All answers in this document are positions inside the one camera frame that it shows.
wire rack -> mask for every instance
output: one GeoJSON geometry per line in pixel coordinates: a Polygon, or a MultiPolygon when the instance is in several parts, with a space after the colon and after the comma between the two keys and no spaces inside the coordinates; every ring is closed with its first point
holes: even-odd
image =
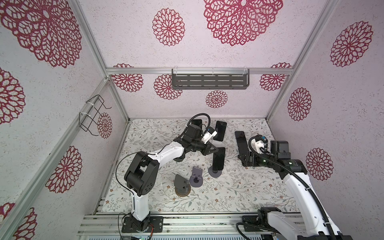
{"type": "Polygon", "coordinates": [[[90,128],[90,126],[91,126],[91,124],[92,124],[93,122],[97,125],[97,123],[96,123],[96,121],[95,121],[94,119],[95,119],[95,117],[96,117],[98,114],[101,115],[101,113],[100,113],[100,108],[101,108],[101,107],[104,107],[105,109],[111,109],[112,107],[107,108],[107,107],[104,105],[104,99],[103,99],[99,94],[98,94],[98,95],[95,95],[95,96],[93,96],[93,97],[91,97],[89,100],[86,101],[86,103],[92,105],[92,108],[91,108],[87,113],[85,113],[85,112],[80,112],[80,113],[79,113],[79,127],[81,127],[81,129],[84,130],[85,132],[90,132],[93,136],[98,136],[98,134],[97,134],[97,135],[96,135],[96,134],[93,134],[89,128],[90,128]],[[98,103],[98,101],[99,101],[101,104],[100,104],[99,107],[95,107],[95,105],[98,103]],[[92,109],[95,109],[95,110],[96,110],[95,115],[94,115],[93,117],[90,115],[90,112],[91,112],[92,109]],[[89,123],[88,126],[87,126],[87,125],[84,125],[84,122],[85,122],[88,118],[89,118],[91,121],[90,121],[90,123],[89,123]]]}

floral tablecloth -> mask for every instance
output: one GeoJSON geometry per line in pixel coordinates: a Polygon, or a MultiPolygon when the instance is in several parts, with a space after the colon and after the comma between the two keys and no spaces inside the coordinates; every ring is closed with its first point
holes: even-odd
{"type": "MultiPolygon", "coordinates": [[[[237,159],[238,149],[235,131],[244,131],[247,139],[262,134],[273,140],[264,119],[212,119],[227,122],[223,145],[226,147],[222,175],[212,178],[208,168],[213,155],[189,152],[182,162],[170,161],[159,169],[155,186],[149,193],[149,206],[153,212],[253,212],[260,207],[278,207],[284,212],[298,212],[295,200],[272,169],[243,167],[237,159]],[[179,197],[174,190],[176,174],[189,179],[192,167],[203,169],[203,185],[192,187],[187,197],[179,197]]],[[[134,119],[129,128],[120,160],[127,154],[140,150],[150,152],[170,143],[185,128],[188,119],[134,119]]],[[[118,167],[118,178],[123,184],[124,174],[134,154],[123,160],[118,167]]],[[[103,212],[127,212],[132,209],[131,194],[120,186],[115,176],[105,196],[103,212]]]]}

red floral pattern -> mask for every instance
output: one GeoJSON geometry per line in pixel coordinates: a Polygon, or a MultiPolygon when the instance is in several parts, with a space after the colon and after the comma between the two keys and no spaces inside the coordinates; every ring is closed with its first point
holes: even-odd
{"type": "Polygon", "coordinates": [[[265,33],[283,0],[204,0],[207,28],[221,43],[244,45],[265,33]]]}
{"type": "Polygon", "coordinates": [[[0,124],[18,118],[25,106],[25,95],[19,81],[0,68],[0,124]]]}
{"type": "Polygon", "coordinates": [[[227,103],[228,96],[221,90],[214,90],[210,92],[205,98],[205,102],[211,108],[219,108],[227,103]]]}
{"type": "Polygon", "coordinates": [[[83,167],[82,161],[78,149],[70,146],[45,186],[50,192],[64,193],[68,191],[79,179],[83,167]]]}
{"type": "Polygon", "coordinates": [[[178,98],[183,90],[175,90],[172,88],[172,76],[169,74],[163,74],[155,79],[153,85],[157,95],[164,99],[178,98]]]}
{"type": "Polygon", "coordinates": [[[112,120],[108,113],[100,114],[97,120],[97,130],[102,138],[108,138],[112,133],[112,120]]]}
{"type": "Polygon", "coordinates": [[[152,21],[156,38],[166,46],[178,44],[184,37],[184,22],[180,14],[173,9],[163,8],[152,21]]]}
{"type": "Polygon", "coordinates": [[[79,58],[81,34],[67,1],[0,0],[0,17],[38,60],[66,68],[79,58]]]}
{"type": "MultiPolygon", "coordinates": [[[[278,63],[272,65],[272,68],[290,68],[289,63],[278,63]]],[[[279,89],[287,75],[285,74],[263,74],[260,78],[260,86],[268,91],[279,89]]]]}
{"type": "Polygon", "coordinates": [[[348,66],[359,59],[372,41],[372,26],[360,21],[344,29],[331,48],[331,61],[338,67],[348,66]]]}
{"type": "Polygon", "coordinates": [[[317,180],[327,180],[333,173],[331,156],[320,148],[314,148],[308,153],[306,165],[310,174],[317,180]]]}
{"type": "Polygon", "coordinates": [[[305,88],[293,91],[288,101],[289,116],[295,121],[303,120],[311,109],[311,95],[305,88]]]}
{"type": "Polygon", "coordinates": [[[15,237],[13,240],[31,240],[35,235],[35,228],[37,226],[36,218],[35,208],[31,207],[28,215],[24,217],[22,224],[13,235],[15,237]]]}
{"type": "Polygon", "coordinates": [[[7,202],[6,204],[0,206],[0,224],[8,215],[9,211],[13,208],[15,203],[7,202]]]}
{"type": "MultiPolygon", "coordinates": [[[[133,68],[129,64],[119,63],[115,68],[133,68]]],[[[127,92],[136,92],[143,87],[143,78],[141,74],[114,74],[111,75],[113,82],[127,92]]]]}

black smartphone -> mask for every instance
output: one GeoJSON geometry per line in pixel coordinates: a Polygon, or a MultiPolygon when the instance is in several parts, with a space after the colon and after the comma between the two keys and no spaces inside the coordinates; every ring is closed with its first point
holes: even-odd
{"type": "Polygon", "coordinates": [[[220,171],[224,169],[225,147],[218,147],[218,151],[214,152],[214,160],[212,163],[213,171],[220,171]]]}
{"type": "Polygon", "coordinates": [[[243,131],[235,132],[237,147],[240,154],[245,154],[249,152],[247,139],[245,138],[245,133],[243,131]]]}
{"type": "Polygon", "coordinates": [[[227,123],[222,121],[216,122],[215,131],[217,132],[214,136],[214,140],[222,142],[224,140],[225,130],[227,129],[227,123]]]}
{"type": "Polygon", "coordinates": [[[201,120],[201,119],[193,119],[191,121],[191,124],[199,126],[201,128],[203,126],[203,120],[201,120]]]}

large red doily print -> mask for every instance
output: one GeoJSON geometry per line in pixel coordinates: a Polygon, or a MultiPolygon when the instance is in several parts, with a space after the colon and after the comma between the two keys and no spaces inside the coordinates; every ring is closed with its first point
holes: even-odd
{"type": "Polygon", "coordinates": [[[221,43],[244,45],[265,33],[283,0],[204,0],[207,28],[221,43]]]}
{"type": "Polygon", "coordinates": [[[18,118],[25,106],[25,95],[19,81],[0,68],[0,124],[18,118]]]}
{"type": "Polygon", "coordinates": [[[306,159],[307,169],[317,180],[327,180],[333,173],[331,156],[320,148],[312,149],[306,159]]]}
{"type": "MultiPolygon", "coordinates": [[[[129,64],[119,63],[115,68],[133,68],[129,64]]],[[[111,75],[113,82],[127,92],[136,92],[143,87],[143,78],[141,74],[115,74],[111,75]]]]}
{"type": "Polygon", "coordinates": [[[0,224],[8,215],[9,211],[13,208],[15,204],[7,202],[6,204],[0,206],[0,224]]]}
{"type": "Polygon", "coordinates": [[[303,120],[311,109],[311,95],[305,88],[293,91],[288,101],[289,116],[295,121],[303,120]]]}
{"type": "MultiPolygon", "coordinates": [[[[272,68],[290,68],[289,63],[278,63],[272,66],[272,68]]],[[[268,91],[279,89],[283,84],[287,75],[285,74],[263,74],[260,78],[260,86],[268,91]]]]}
{"type": "Polygon", "coordinates": [[[163,8],[152,21],[156,38],[166,46],[178,44],[184,37],[184,22],[180,14],[173,9],[163,8]]]}
{"type": "Polygon", "coordinates": [[[112,120],[108,113],[100,114],[97,120],[97,130],[102,138],[108,138],[112,132],[112,120]]]}
{"type": "Polygon", "coordinates": [[[37,214],[35,213],[35,208],[31,207],[28,215],[24,217],[22,224],[17,228],[13,235],[13,240],[31,240],[35,235],[35,228],[37,226],[36,217],[37,214]]]}
{"type": "Polygon", "coordinates": [[[210,92],[205,98],[205,103],[211,108],[219,108],[227,103],[228,96],[225,92],[214,90],[210,92]]]}
{"type": "Polygon", "coordinates": [[[66,68],[79,58],[81,34],[67,1],[0,0],[0,16],[38,60],[66,68]]]}
{"type": "Polygon", "coordinates": [[[79,179],[83,167],[79,151],[70,146],[45,186],[50,192],[64,193],[79,179]]]}
{"type": "Polygon", "coordinates": [[[331,48],[331,61],[338,67],[348,66],[359,59],[372,41],[372,26],[360,21],[344,29],[331,48]]]}
{"type": "Polygon", "coordinates": [[[160,97],[164,99],[178,98],[183,90],[175,90],[172,88],[172,76],[169,74],[163,74],[155,79],[153,87],[160,97]]]}

